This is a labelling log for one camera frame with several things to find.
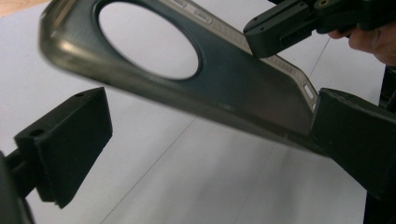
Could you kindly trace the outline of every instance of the white surface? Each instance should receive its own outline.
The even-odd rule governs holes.
[[[239,30],[271,6],[262,0],[196,2]],[[43,9],[0,19],[0,148],[6,154],[30,123],[69,96],[102,86],[40,56]],[[328,40],[314,35],[281,54],[317,89],[376,102],[383,65],[348,49],[345,40]],[[36,192],[28,196],[38,224],[362,223],[365,190],[333,161],[109,87],[106,92],[112,139],[65,209],[40,202]]]

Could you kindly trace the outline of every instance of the clamp jaw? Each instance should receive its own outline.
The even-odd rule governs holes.
[[[396,20],[394,0],[284,0],[252,19],[244,34],[253,55],[266,58],[312,35],[358,26],[374,30]]]

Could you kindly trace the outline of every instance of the hand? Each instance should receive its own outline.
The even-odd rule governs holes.
[[[372,53],[381,63],[396,66],[396,21],[373,31],[362,31],[356,27],[343,33],[329,33],[334,39],[348,35],[351,48]]]

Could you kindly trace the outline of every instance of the black plastic part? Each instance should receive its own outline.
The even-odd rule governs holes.
[[[311,138],[381,201],[396,201],[396,115],[354,95],[320,90]]]
[[[21,164],[28,166],[23,170],[36,173],[41,199],[63,208],[75,196],[111,135],[105,90],[99,88],[69,98],[16,135],[15,141]],[[16,177],[17,185],[32,181],[22,174]]]
[[[310,9],[305,2],[285,0],[251,20],[244,34],[253,55],[270,57],[311,36],[315,23],[304,22],[309,15]]]
[[[326,34],[356,25],[374,30],[396,20],[394,8],[394,0],[285,0],[250,21],[244,33],[253,55],[265,58],[309,37],[313,30]]]

